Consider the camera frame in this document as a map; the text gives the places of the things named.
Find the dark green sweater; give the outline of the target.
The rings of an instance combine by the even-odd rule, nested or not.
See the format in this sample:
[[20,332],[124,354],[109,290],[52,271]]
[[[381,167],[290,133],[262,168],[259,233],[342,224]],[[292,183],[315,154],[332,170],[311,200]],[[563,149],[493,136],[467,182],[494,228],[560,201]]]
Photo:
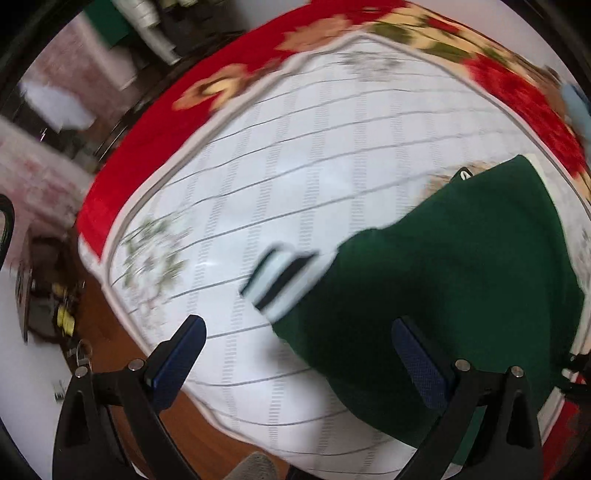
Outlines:
[[360,420],[411,446],[445,395],[394,350],[407,317],[445,365],[522,367],[541,411],[559,382],[585,295],[537,161],[456,177],[393,225],[334,251],[274,245],[242,297]]

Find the light blue quilt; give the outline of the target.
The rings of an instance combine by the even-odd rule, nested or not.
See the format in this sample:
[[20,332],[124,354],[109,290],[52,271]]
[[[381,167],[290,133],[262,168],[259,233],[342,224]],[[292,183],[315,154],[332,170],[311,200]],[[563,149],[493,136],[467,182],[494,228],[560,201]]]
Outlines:
[[590,159],[590,100],[571,83],[563,83],[560,92],[571,126],[580,138],[586,158]]

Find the pink floral fabric cover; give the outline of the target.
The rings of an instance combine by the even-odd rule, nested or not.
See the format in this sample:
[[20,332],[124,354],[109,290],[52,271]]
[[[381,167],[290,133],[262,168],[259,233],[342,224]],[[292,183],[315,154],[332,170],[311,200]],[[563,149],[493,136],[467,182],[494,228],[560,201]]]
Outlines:
[[16,217],[9,261],[27,232],[61,237],[74,225],[93,151],[135,103],[136,78],[130,56],[80,13],[2,82],[1,192]]

